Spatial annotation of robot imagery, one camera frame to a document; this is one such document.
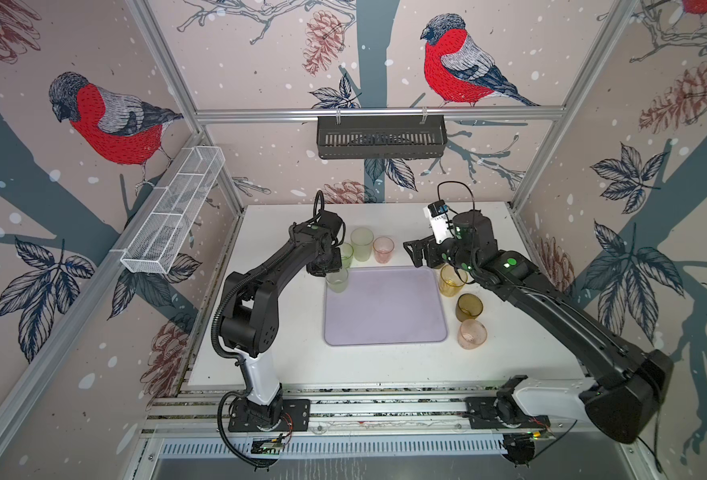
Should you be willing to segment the pale green dimpled short glass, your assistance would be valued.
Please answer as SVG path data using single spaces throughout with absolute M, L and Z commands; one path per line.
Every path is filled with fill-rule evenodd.
M 331 272 L 326 275 L 326 282 L 329 290 L 335 293 L 343 293 L 349 285 L 349 270 L 342 268 L 337 272 Z

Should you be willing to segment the pink glass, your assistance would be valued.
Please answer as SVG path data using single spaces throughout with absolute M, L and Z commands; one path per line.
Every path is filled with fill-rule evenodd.
M 393 258 L 395 242 L 387 236 L 379 236 L 373 240 L 373 255 L 379 264 L 388 264 Z

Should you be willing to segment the bright green faceted glass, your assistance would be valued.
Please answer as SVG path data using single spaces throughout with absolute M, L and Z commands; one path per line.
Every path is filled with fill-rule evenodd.
M 350 269 L 354 260 L 354 248 L 348 242 L 344 242 L 340 246 L 342 266 L 344 269 Z

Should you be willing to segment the pink glass near right arm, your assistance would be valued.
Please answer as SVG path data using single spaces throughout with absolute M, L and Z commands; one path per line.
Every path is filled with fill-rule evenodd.
M 473 350 L 482 346 L 487 341 L 487 328 L 475 319 L 468 319 L 461 322 L 457 342 L 465 350 Z

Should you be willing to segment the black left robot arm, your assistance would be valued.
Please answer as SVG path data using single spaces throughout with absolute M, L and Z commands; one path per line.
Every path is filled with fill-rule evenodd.
M 237 406 L 249 427 L 269 429 L 283 421 L 282 386 L 269 358 L 280 328 L 280 295 L 303 269 L 321 278 L 342 270 L 339 235 L 345 232 L 338 214 L 317 208 L 311 219 L 289 228 L 289 240 L 268 260 L 224 281 L 211 344 L 217 356 L 235 360 L 240 368 L 246 392 Z

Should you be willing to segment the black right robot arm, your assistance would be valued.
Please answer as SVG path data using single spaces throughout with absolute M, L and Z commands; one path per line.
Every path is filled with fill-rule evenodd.
M 581 362 L 587 377 L 545 381 L 518 375 L 497 394 L 497 417 L 517 426 L 537 416 L 589 421 L 601 433 L 632 444 L 659 414 L 673 362 L 621 339 L 557 290 L 523 254 L 497 247 L 491 219 L 479 210 L 449 218 L 436 201 L 423 210 L 431 236 L 403 244 L 413 265 L 447 264 L 481 288 L 525 312 Z

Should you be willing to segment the lilac plastic tray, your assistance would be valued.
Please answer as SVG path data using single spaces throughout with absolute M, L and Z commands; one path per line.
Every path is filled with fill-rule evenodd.
M 425 267 L 351 269 L 346 289 L 327 295 L 324 338 L 333 347 L 446 340 L 435 273 Z

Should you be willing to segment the yellow amber glass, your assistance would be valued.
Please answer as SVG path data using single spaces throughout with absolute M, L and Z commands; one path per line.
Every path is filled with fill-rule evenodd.
M 469 282 L 469 276 L 463 270 L 455 269 L 449 264 L 445 264 L 439 270 L 439 293 L 447 298 L 459 295 L 467 282 Z

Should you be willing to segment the tall pale green dimpled glass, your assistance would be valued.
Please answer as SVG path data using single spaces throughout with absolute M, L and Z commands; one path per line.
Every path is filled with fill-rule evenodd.
M 373 251 L 373 240 L 375 235 L 367 227 L 358 227 L 351 234 L 351 244 L 353 245 L 353 257 L 357 262 L 367 262 L 371 258 Z

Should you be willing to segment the dark olive glass near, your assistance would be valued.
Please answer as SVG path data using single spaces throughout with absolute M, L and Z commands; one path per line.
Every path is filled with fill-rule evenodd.
M 459 322 L 464 322 L 465 320 L 476 320 L 485 309 L 483 301 L 479 297 L 471 294 L 461 294 L 457 298 L 457 304 L 455 304 L 455 318 Z

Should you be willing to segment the aluminium back crossbar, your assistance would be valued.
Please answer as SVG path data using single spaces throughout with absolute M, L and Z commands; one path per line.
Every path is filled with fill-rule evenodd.
M 561 106 L 491 106 L 491 107 L 448 107 L 448 108 L 359 108 L 359 109 L 247 109 L 247 110 L 201 110 L 195 120 L 201 125 L 234 123 L 304 123 L 317 121 L 322 117 L 335 120 L 344 117 L 387 117 L 387 116 L 443 116 L 445 120 L 501 120 L 501 121 L 557 121 L 567 112 Z

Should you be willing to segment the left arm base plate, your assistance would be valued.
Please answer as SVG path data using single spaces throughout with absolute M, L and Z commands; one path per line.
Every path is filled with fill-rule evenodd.
M 270 405 L 238 399 L 228 414 L 230 433 L 306 432 L 311 402 L 307 399 L 278 398 Z

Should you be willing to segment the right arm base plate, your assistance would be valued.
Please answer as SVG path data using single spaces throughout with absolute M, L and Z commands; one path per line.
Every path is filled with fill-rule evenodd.
M 471 429 L 539 429 L 548 430 L 547 416 L 529 416 L 509 397 L 467 397 L 465 414 Z

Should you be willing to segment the aluminium front rail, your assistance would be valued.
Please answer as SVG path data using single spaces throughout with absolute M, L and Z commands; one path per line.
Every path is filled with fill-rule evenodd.
M 229 389 L 185 389 L 154 400 L 141 436 L 214 436 L 217 405 Z M 284 400 L 308 400 L 309 430 L 334 434 L 465 433 L 471 430 L 465 400 L 497 396 L 487 382 L 406 388 L 303 388 L 290 385 Z

